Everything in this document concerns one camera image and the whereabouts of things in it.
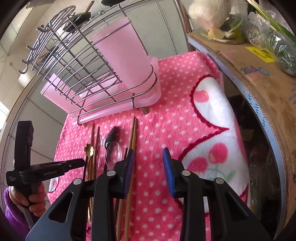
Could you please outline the purple sleeve forearm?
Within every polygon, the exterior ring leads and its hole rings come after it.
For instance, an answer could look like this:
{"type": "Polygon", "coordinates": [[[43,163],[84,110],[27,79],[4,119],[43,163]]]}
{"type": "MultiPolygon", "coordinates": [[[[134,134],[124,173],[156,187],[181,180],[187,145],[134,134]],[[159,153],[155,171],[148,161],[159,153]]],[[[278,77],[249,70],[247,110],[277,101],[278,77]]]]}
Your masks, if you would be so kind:
{"type": "Polygon", "coordinates": [[[30,229],[25,219],[24,214],[17,208],[9,197],[9,189],[4,191],[4,201],[6,204],[5,216],[10,222],[14,231],[18,234],[21,240],[25,240],[30,229]]]}

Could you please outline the left hand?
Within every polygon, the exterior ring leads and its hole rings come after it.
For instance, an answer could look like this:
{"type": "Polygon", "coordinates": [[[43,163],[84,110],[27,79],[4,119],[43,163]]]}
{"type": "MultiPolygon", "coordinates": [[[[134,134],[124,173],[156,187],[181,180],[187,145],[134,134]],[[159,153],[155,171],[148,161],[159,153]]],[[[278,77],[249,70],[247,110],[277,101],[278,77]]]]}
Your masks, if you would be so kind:
{"type": "Polygon", "coordinates": [[[28,207],[36,217],[41,217],[46,211],[46,192],[42,182],[38,186],[37,193],[30,195],[29,199],[24,197],[14,186],[9,187],[9,197],[21,212],[23,212],[24,206],[28,207]]]}

